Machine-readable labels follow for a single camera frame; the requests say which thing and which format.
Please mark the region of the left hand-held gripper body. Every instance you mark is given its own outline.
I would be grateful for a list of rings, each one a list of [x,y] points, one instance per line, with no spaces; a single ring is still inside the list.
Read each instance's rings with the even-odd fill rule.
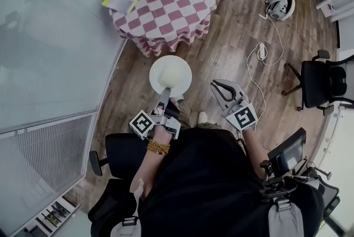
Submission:
[[[159,101],[150,114],[141,110],[130,122],[129,127],[142,140],[153,136],[153,129],[157,125],[165,128],[167,133],[177,139],[180,133],[181,124],[177,117],[179,110],[168,100],[167,103]]]

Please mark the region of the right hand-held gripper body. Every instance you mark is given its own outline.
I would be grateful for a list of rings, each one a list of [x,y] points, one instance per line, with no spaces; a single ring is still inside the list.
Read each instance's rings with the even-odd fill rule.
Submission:
[[[240,133],[255,127],[258,123],[254,106],[248,101],[247,96],[232,102],[222,116]]]

